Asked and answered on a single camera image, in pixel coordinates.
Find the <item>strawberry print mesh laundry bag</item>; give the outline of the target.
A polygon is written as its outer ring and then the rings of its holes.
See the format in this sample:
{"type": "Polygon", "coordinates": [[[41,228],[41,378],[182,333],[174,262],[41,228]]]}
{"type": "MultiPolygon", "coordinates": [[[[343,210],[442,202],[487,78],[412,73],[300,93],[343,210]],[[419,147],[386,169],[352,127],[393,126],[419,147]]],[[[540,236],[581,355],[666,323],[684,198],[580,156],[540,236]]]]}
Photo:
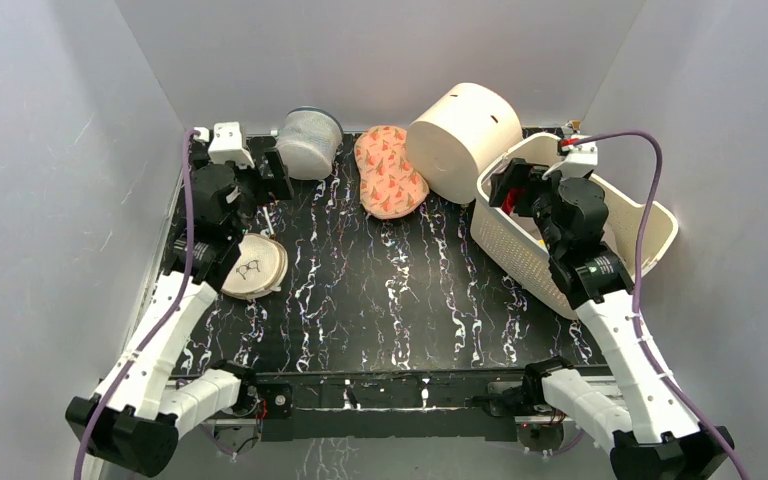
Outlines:
{"type": "Polygon", "coordinates": [[[430,191],[408,160],[406,140],[405,129],[379,125],[361,134],[353,147],[360,174],[359,198],[363,208],[377,219],[407,216],[430,191]]]}

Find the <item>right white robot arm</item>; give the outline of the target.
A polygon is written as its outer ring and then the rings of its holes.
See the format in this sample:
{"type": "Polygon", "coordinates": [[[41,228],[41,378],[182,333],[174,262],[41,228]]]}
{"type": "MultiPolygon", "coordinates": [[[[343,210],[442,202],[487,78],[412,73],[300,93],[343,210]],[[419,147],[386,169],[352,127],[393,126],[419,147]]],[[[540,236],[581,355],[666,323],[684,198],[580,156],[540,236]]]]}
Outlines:
{"type": "Polygon", "coordinates": [[[617,405],[555,357],[527,367],[525,405],[573,419],[607,452],[618,479],[709,478],[733,455],[733,438],[693,411],[659,363],[633,308],[635,284],[603,239],[609,207],[602,186],[591,174],[563,177],[515,158],[485,173],[479,191],[504,219],[535,221],[551,279],[598,343],[625,401],[617,405]]]}

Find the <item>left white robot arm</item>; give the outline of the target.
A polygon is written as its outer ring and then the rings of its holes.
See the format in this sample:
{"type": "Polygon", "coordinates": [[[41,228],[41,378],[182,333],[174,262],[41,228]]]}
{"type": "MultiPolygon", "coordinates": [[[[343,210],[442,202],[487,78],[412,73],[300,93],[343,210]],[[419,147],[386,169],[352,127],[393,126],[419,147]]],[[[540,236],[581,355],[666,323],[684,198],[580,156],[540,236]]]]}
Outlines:
{"type": "Polygon", "coordinates": [[[218,296],[257,299],[277,292],[288,255],[276,241],[249,233],[246,221],[293,188],[278,150],[242,168],[210,160],[183,171],[185,227],[173,259],[158,276],[150,305],[110,372],[65,412],[80,446],[73,475],[93,456],[153,477],[180,439],[222,411],[247,417],[266,408],[254,372],[216,362],[176,389],[168,382],[202,315],[218,296]]]}

